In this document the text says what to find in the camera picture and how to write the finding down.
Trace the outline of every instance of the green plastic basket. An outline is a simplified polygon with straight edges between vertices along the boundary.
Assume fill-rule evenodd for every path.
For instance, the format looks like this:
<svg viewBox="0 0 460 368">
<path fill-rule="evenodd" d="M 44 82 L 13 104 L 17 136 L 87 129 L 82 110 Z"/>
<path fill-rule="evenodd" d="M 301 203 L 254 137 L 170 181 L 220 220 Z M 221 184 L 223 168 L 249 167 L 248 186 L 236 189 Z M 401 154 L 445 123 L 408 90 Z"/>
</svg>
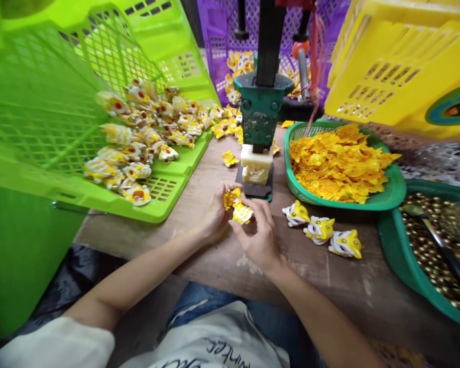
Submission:
<svg viewBox="0 0 460 368">
<path fill-rule="evenodd" d="M 317 120 L 312 124 L 308 132 L 308 136 L 314 136 L 321 131 L 336 130 L 337 127 L 344 125 L 342 122 L 334 122 L 327 120 Z M 402 172 L 396 164 L 390 165 L 385 171 L 385 176 L 388 178 L 388 182 L 384 184 L 385 190 L 381 193 L 375 193 L 366 200 L 365 204 L 359 203 L 343 203 L 329 201 L 319 198 L 309 193 L 302 185 L 296 180 L 293 169 L 291 168 L 290 160 L 290 141 L 295 141 L 301 136 L 305 135 L 308 123 L 295 123 L 288 128 L 285 135 L 285 165 L 286 175 L 288 176 L 288 186 L 291 192 L 300 201 L 323 205 L 328 207 L 343 208 L 349 210 L 362 210 L 362 211 L 385 211 L 390 210 L 398 206 L 405 197 L 406 187 L 405 180 L 402 176 Z M 388 148 L 382 143 L 382 141 L 371 134 L 369 131 L 359 127 L 359 130 L 363 134 L 368 134 L 367 144 L 373 148 L 382 148 L 383 152 L 390 152 Z"/>
<path fill-rule="evenodd" d="M 178 0 L 55 0 L 6 19 L 0 9 L 0 186 L 152 223 L 167 218 L 213 136 L 180 159 L 156 162 L 153 200 L 135 207 L 83 179 L 107 145 L 98 91 L 123 95 L 132 78 L 168 82 L 192 100 L 218 103 Z"/>
<path fill-rule="evenodd" d="M 407 180 L 407 194 L 417 192 L 440 197 L 442 200 L 460 201 L 460 187 L 427 180 Z M 385 258 L 395 274 L 412 290 L 428 299 L 444 315 L 460 324 L 460 311 L 436 291 L 419 267 L 398 208 L 379 213 L 378 232 L 382 239 Z"/>
</svg>

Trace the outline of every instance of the yellow plastic crate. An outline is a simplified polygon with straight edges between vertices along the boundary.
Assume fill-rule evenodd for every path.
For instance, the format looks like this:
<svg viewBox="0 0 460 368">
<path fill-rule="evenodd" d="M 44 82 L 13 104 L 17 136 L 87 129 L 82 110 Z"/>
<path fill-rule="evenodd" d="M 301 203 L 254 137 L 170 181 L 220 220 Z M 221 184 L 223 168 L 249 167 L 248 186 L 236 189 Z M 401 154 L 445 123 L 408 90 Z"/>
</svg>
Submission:
<svg viewBox="0 0 460 368">
<path fill-rule="evenodd" d="M 353 0 L 326 113 L 460 140 L 460 0 Z"/>
</svg>

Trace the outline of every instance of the round basket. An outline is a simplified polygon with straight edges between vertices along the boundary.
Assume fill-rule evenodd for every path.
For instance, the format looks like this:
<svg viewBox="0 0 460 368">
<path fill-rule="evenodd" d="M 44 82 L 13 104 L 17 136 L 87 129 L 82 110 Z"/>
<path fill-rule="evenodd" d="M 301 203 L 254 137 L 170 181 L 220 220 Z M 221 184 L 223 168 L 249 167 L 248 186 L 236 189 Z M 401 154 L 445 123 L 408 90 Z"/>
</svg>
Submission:
<svg viewBox="0 0 460 368">
<path fill-rule="evenodd" d="M 321 131 L 336 130 L 337 127 L 345 124 L 347 123 L 317 120 L 310 127 L 307 136 L 314 136 Z M 372 194 L 366 200 L 365 204 L 329 201 L 307 192 L 307 190 L 305 190 L 305 188 L 303 188 L 302 185 L 296 180 L 291 168 L 290 160 L 290 142 L 297 140 L 301 136 L 304 136 L 306 129 L 307 123 L 295 123 L 288 128 L 288 131 L 285 135 L 285 165 L 286 175 L 288 177 L 288 186 L 290 187 L 291 192 L 300 201 L 315 205 L 362 211 L 390 210 L 394 207 L 397 207 L 402 202 L 406 194 L 406 184 L 404 177 L 402 176 L 402 172 L 396 164 L 390 165 L 385 170 L 385 176 L 388 178 L 388 181 L 383 185 L 385 190 L 381 193 Z M 363 129 L 361 126 L 359 127 L 359 130 L 361 133 L 369 135 L 366 141 L 368 146 L 375 149 L 381 147 L 383 152 L 390 152 L 388 148 L 382 143 L 382 141 L 375 135 Z"/>
</svg>

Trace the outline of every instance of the blue jeans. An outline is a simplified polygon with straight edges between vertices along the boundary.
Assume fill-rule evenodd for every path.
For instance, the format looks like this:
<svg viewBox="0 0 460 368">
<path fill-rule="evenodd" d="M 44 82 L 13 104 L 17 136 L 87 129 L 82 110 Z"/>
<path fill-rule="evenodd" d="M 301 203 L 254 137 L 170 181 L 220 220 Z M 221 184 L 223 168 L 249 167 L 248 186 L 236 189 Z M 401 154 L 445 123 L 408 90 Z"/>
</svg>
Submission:
<svg viewBox="0 0 460 368">
<path fill-rule="evenodd" d="M 185 325 L 193 319 L 227 304 L 241 301 L 248 307 L 259 331 L 273 344 L 288 352 L 292 368 L 320 366 L 318 352 L 296 314 L 265 303 L 241 298 L 210 286 L 189 282 L 174 307 L 169 322 L 179 312 L 187 310 L 203 300 L 208 300 L 208 302 L 178 316 L 170 328 Z"/>
</svg>

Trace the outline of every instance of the white shirt sleeve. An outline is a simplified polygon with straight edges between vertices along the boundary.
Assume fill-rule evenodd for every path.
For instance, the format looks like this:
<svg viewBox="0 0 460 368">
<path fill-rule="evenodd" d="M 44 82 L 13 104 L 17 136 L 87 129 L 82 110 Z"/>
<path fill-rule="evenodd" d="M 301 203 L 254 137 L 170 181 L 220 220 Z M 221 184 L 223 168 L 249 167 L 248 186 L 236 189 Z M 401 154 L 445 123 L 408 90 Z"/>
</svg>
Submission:
<svg viewBox="0 0 460 368">
<path fill-rule="evenodd" d="M 111 332 L 59 317 L 1 348 L 0 368 L 100 368 L 113 350 Z"/>
</svg>

